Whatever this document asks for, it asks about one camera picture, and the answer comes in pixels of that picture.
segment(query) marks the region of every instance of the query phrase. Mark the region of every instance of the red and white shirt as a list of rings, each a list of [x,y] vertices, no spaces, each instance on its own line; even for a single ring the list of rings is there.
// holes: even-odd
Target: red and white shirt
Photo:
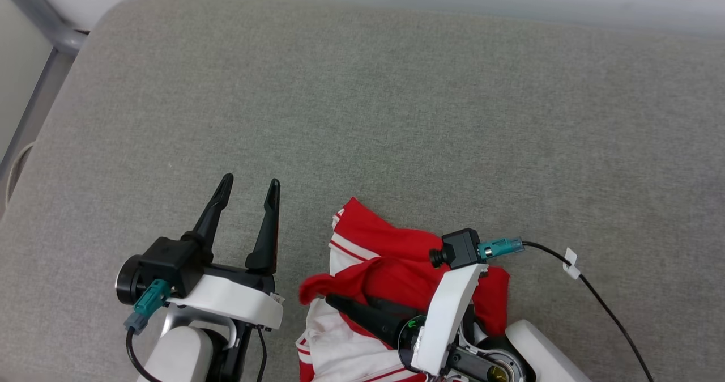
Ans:
[[[434,269],[428,251],[440,248],[430,232],[400,229],[352,198],[337,212],[329,242],[330,274],[300,286],[300,302],[310,304],[306,330],[297,340],[301,382],[423,382],[407,371],[398,353],[319,295],[341,294],[367,304],[366,296],[425,312],[447,268]],[[504,333],[508,273],[489,267],[474,292],[476,317],[489,335]]]

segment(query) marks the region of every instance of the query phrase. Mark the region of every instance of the gray fabric surface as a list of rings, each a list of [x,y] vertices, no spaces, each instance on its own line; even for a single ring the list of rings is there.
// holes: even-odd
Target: gray fabric surface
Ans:
[[[192,227],[228,171],[220,263],[243,264],[282,182],[287,301],[265,380],[297,379],[297,287],[326,270],[351,196],[399,226],[572,247],[656,380],[720,379],[723,87],[722,41],[294,0],[125,2],[88,38],[0,223],[0,380],[135,380],[118,268]],[[539,326],[591,380],[644,380],[561,264],[534,250],[496,263],[510,322]]]

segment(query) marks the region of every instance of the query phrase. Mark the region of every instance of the red fabric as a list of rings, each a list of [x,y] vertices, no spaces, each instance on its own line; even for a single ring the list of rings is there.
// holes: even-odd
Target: red fabric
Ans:
[[[448,271],[434,269],[428,258],[430,249],[441,247],[440,237],[422,230],[398,229],[355,198],[345,205],[335,232],[380,257],[350,266],[335,276],[317,274],[306,279],[300,286],[300,302],[310,304],[316,296],[333,292],[363,304],[367,304],[367,295],[427,311],[443,273]],[[474,292],[476,315],[489,335],[501,335],[506,329],[508,278],[504,269],[490,266],[488,276],[479,280]],[[343,318],[355,332],[372,336],[345,315]]]
[[[313,365],[300,361],[300,382],[311,382],[313,379],[315,379]]]

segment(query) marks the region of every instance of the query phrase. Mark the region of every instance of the fabric texture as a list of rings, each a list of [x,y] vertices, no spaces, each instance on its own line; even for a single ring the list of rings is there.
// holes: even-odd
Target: fabric texture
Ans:
[[[351,196],[397,227],[571,247],[656,380],[725,374],[725,41],[300,0],[124,2],[88,37],[0,222],[0,377],[135,380],[117,271],[191,229],[226,172],[221,264],[244,264],[282,183],[287,301],[265,380],[298,379],[308,308],[293,297],[328,268],[329,216]],[[496,264],[509,323],[531,321],[591,380],[644,380],[561,263]],[[135,341],[142,359],[161,317]]]
[[[333,217],[330,274],[316,274],[300,286],[310,305],[306,329],[297,339],[301,382],[425,382],[407,371],[397,351],[316,296],[340,294],[367,304],[383,299],[427,312],[445,268],[434,269],[428,251],[442,241],[433,233],[396,228],[355,198]],[[490,266],[473,301],[489,335],[506,328],[508,273]]]

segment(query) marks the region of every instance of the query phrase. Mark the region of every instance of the metal frame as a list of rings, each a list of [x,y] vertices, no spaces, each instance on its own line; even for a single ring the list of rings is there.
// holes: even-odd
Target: metal frame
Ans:
[[[440,374],[448,359],[448,346],[479,284],[479,274],[488,267],[488,264],[471,264],[443,274],[430,300],[426,326],[420,329],[410,366],[430,375]]]
[[[78,55],[86,40],[86,34],[66,25],[55,9],[46,0],[11,0],[41,30],[44,36],[58,49],[71,56]]]

